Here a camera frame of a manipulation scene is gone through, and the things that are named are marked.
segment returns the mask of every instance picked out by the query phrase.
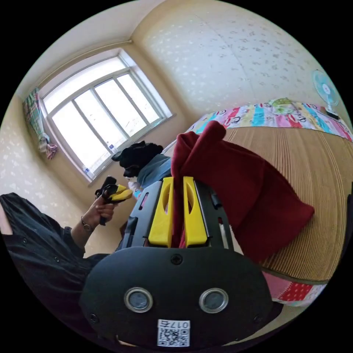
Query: wristwatch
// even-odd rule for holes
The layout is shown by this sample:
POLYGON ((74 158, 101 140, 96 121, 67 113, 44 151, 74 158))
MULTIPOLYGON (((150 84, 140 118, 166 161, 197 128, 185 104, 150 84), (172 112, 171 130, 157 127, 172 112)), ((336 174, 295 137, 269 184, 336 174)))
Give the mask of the wristwatch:
POLYGON ((94 229, 83 220, 83 216, 81 216, 81 223, 87 233, 93 233, 94 229))

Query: curtain rod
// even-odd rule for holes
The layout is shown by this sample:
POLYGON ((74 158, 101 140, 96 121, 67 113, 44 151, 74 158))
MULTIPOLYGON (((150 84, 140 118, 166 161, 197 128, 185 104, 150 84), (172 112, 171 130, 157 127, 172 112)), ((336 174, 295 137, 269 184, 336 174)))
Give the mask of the curtain rod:
POLYGON ((116 43, 111 43, 111 44, 106 44, 101 47, 91 49, 89 51, 86 51, 83 54, 77 55, 74 58, 70 59, 69 61, 65 62, 64 64, 60 65, 58 68, 56 68, 54 71, 52 71, 50 74, 48 74, 39 84, 37 85, 39 89, 41 89, 43 86, 45 86, 49 81, 51 81, 55 76, 69 68, 70 66, 78 63, 79 61, 82 61, 84 59, 87 59, 93 55, 102 53, 103 51, 108 51, 111 49, 116 49, 121 45, 124 44, 132 44, 133 41, 132 39, 129 40, 124 40, 122 42, 116 42, 116 43))

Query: camera lens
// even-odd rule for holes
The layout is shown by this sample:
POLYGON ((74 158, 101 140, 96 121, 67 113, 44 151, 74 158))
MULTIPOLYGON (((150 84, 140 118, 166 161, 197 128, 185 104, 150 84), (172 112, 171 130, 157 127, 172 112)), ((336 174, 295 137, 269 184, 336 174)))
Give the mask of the camera lens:
POLYGON ((204 312, 216 314, 227 306, 228 300, 228 294, 223 289, 211 288, 201 294, 199 305, 204 312))
POLYGON ((126 307, 135 313, 145 313, 149 311, 153 305, 150 292, 138 287, 131 288, 126 292, 124 302, 126 307))

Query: black hat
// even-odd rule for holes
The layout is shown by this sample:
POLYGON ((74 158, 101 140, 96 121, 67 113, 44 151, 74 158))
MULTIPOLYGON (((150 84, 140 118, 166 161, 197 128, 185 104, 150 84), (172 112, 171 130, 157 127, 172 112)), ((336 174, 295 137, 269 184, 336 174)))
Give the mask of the black hat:
POLYGON ((145 145, 145 141, 133 143, 131 146, 124 148, 122 151, 115 153, 111 159, 114 162, 120 162, 122 159, 126 158, 129 155, 129 152, 136 150, 137 148, 144 147, 145 145))

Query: hand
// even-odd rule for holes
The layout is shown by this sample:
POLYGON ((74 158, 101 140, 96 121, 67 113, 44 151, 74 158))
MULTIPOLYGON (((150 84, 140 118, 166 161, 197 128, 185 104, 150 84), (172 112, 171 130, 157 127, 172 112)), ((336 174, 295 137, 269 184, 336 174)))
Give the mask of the hand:
POLYGON ((99 198, 93 202, 92 206, 84 214, 82 219, 94 229, 99 225, 101 217, 104 217, 106 222, 109 222, 112 219, 116 206, 117 204, 105 203, 103 197, 99 196, 99 198))

